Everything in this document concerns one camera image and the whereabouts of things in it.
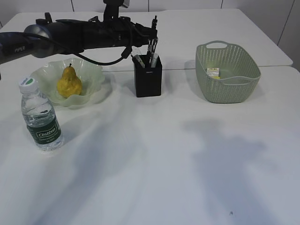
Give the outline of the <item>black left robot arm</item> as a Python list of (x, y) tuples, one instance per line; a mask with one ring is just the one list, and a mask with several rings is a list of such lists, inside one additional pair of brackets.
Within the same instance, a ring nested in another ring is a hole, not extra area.
[[(46, 58), (56, 54), (73, 54), (100, 66), (110, 66), (126, 59), (132, 48), (147, 45), (158, 37), (156, 26), (145, 27), (133, 23), (129, 17), (100, 21), (97, 16), (87, 20), (60, 19), (51, 21), (49, 13), (45, 19), (37, 19), (23, 32), (0, 34), (1, 64), (32, 55)], [(119, 59), (98, 62), (82, 55), (85, 50), (124, 47)]]

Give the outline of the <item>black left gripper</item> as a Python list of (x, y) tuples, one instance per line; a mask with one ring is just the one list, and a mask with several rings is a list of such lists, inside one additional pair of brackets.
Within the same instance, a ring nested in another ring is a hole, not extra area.
[(154, 36), (153, 29), (134, 23), (129, 17), (121, 16), (110, 21), (99, 21), (97, 17), (93, 22), (98, 26), (96, 35), (97, 48), (109, 47), (141, 47), (148, 45)]

